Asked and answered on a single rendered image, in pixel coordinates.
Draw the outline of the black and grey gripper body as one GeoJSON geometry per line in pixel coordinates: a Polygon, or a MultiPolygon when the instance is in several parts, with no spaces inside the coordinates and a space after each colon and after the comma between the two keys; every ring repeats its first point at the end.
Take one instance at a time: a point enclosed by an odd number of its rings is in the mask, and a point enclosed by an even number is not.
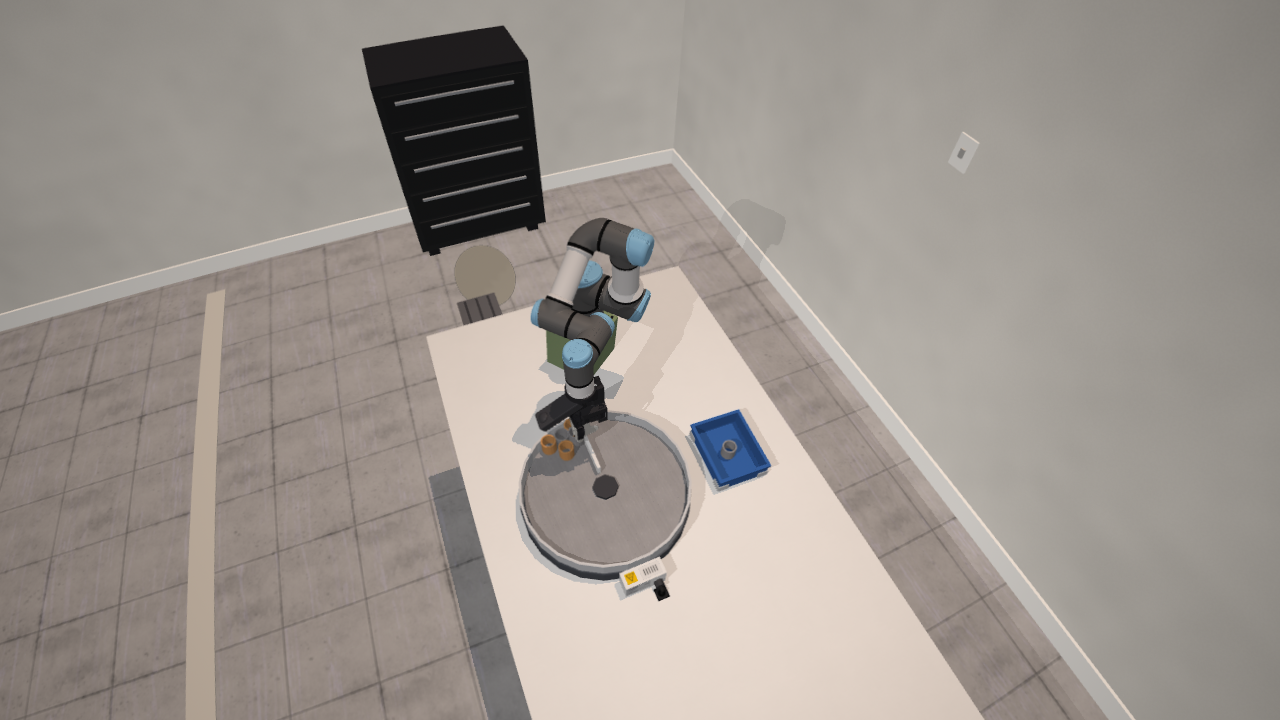
{"type": "Polygon", "coordinates": [[[571,421],[573,423],[575,428],[577,428],[576,423],[579,423],[579,421],[580,421],[580,424],[582,427],[582,425],[585,425],[589,421],[596,421],[598,420],[600,423],[600,421],[608,420],[608,413],[607,413],[607,406],[605,406],[604,386],[602,384],[602,380],[600,380],[599,375],[594,377],[594,384],[596,384],[596,386],[594,386],[593,395],[590,395],[588,398],[573,398],[573,397],[571,397],[567,393],[566,384],[564,384],[564,395],[566,395],[566,397],[570,398],[570,401],[573,402],[573,404],[582,404],[582,407],[579,409],[579,411],[576,411],[572,415],[570,415],[571,421]]]}

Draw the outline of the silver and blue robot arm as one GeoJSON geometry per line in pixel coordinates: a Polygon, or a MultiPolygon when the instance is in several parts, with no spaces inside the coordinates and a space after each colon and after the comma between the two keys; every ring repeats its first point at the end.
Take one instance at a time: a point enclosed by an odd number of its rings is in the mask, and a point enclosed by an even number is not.
{"type": "MultiPolygon", "coordinates": [[[[532,325],[571,340],[562,354],[566,389],[573,398],[588,398],[594,391],[593,366],[614,331],[604,311],[640,322],[646,310],[652,292],[639,277],[640,266],[652,258],[654,238],[596,218],[580,225],[566,247],[550,293],[534,304],[530,319],[532,325]],[[611,256],[612,277],[589,260],[595,251],[611,256]]],[[[538,427],[547,432],[581,407],[562,395],[535,414],[538,427]]]]}

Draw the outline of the blue crate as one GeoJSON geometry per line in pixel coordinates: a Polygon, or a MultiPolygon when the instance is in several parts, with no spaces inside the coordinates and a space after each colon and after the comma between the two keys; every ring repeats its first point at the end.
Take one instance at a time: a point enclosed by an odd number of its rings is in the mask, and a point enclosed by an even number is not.
{"type": "Polygon", "coordinates": [[[692,430],[689,436],[696,445],[712,479],[714,478],[713,483],[718,492],[744,480],[767,475],[771,462],[740,410],[712,416],[690,427],[692,430]],[[732,439],[737,445],[736,454],[730,460],[721,456],[726,439],[732,439]]]}

